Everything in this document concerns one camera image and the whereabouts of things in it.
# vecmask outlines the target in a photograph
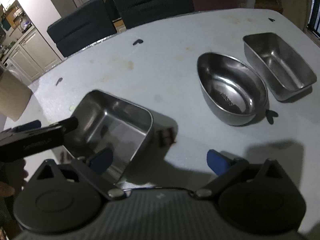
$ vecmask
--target screw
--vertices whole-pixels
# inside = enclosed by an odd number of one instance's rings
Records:
[[[196,191],[196,196],[200,198],[210,197],[212,195],[212,191],[208,188],[200,188]]]
[[[120,188],[113,188],[108,191],[108,195],[111,198],[117,198],[124,195],[124,191]]]

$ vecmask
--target circular cap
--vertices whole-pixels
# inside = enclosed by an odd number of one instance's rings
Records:
[[[59,212],[67,209],[72,203],[72,195],[61,190],[46,192],[36,200],[36,206],[44,212]]]
[[[306,211],[297,191],[279,179],[235,184],[219,198],[222,215],[241,230],[277,234],[299,227]]]
[[[43,179],[30,183],[14,203],[14,215],[27,230],[57,234],[78,228],[100,211],[101,198],[81,182]]]

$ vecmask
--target kitchen counter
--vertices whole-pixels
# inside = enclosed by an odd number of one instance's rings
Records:
[[[1,62],[4,63],[9,55],[13,52],[13,50],[17,47],[17,45],[34,29],[35,27],[32,25],[19,39],[18,41],[12,46],[12,48],[8,51],[7,54],[4,55]]]
[[[206,163],[209,149],[252,163],[277,159],[306,200],[300,231],[307,233],[320,222],[320,81],[292,103],[278,102],[269,92],[270,109],[279,114],[273,125],[263,119],[233,127],[210,111],[197,76],[197,59],[208,51],[248,63],[242,38],[263,32],[282,37],[320,78],[319,48],[281,14],[258,9],[196,13],[127,30],[68,58],[30,85],[34,95],[25,112],[17,122],[8,118],[5,129],[35,119],[43,125],[65,119],[89,91],[107,91],[150,109],[156,130],[173,127],[177,133],[168,150],[158,148],[155,138],[122,187],[199,188],[214,178]],[[143,43],[133,46],[137,39]],[[50,154],[55,157],[46,151],[38,158]]]

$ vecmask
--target ribbed gray surface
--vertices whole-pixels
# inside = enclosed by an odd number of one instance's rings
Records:
[[[185,191],[134,191],[125,200],[108,203],[90,225],[60,236],[22,233],[17,240],[250,240],[302,239],[290,232],[280,236],[255,236],[226,223],[209,201],[198,201]]]

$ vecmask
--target black tape mark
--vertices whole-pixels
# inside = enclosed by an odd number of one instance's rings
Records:
[[[266,110],[266,118],[269,124],[274,124],[273,118],[278,116],[279,114],[277,112],[268,109]]]
[[[62,79],[63,79],[63,78],[59,78],[59,79],[58,79],[58,81],[57,81],[57,83],[56,83],[56,86],[58,86],[58,84],[62,81]]]
[[[143,43],[143,40],[141,40],[141,39],[138,39],[138,40],[136,40],[132,45],[134,46],[134,45],[137,45],[137,44],[142,44]]]

